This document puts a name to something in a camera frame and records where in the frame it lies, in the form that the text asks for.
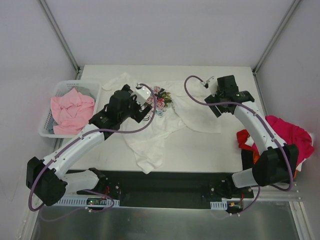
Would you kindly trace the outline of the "white floral t shirt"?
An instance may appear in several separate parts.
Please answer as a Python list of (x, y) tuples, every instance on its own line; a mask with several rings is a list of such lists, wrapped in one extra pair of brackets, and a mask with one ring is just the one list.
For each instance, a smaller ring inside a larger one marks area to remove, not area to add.
[(145, 130), (122, 135), (125, 144), (133, 151), (137, 166), (145, 174), (164, 163), (165, 140), (170, 134), (185, 127), (205, 134), (219, 134), (222, 131), (221, 122), (213, 116), (212, 111), (193, 101), (203, 101), (206, 96), (199, 82), (192, 81), (187, 85), (192, 97), (186, 94), (182, 82), (158, 81), (148, 83), (148, 86), (156, 97), (150, 96), (147, 100), (152, 110), (141, 123), (129, 118), (120, 127), (122, 131), (137, 130), (152, 118), (152, 123)]

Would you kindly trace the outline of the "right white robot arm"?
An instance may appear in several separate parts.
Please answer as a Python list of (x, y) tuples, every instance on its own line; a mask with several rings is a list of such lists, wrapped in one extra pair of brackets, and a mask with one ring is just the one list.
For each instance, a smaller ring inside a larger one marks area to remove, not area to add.
[(220, 183), (215, 192), (227, 199), (235, 198), (246, 187), (275, 187), (277, 183), (293, 186), (299, 149), (288, 144), (260, 114), (254, 97), (248, 91), (239, 91), (233, 75), (219, 77), (205, 98), (212, 112), (220, 117), (224, 113), (235, 116), (248, 131), (258, 150), (259, 158), (252, 167), (232, 173)]

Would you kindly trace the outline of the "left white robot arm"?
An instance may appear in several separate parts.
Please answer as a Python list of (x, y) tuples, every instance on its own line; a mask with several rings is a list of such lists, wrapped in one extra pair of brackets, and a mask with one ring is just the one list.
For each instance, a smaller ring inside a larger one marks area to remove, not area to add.
[(31, 158), (26, 168), (26, 186), (30, 190), (28, 204), (32, 204), (33, 196), (49, 207), (64, 195), (78, 191), (96, 195), (106, 193), (108, 180), (96, 168), (76, 173), (68, 171), (81, 157), (112, 134), (135, 134), (146, 129), (146, 125), (137, 130), (121, 130), (120, 127), (128, 118), (140, 123), (149, 112), (156, 112), (156, 105), (148, 103), (149, 97), (154, 101), (157, 99), (146, 84), (138, 84), (135, 90), (124, 85), (111, 95), (103, 109), (94, 114), (68, 144), (42, 159)]

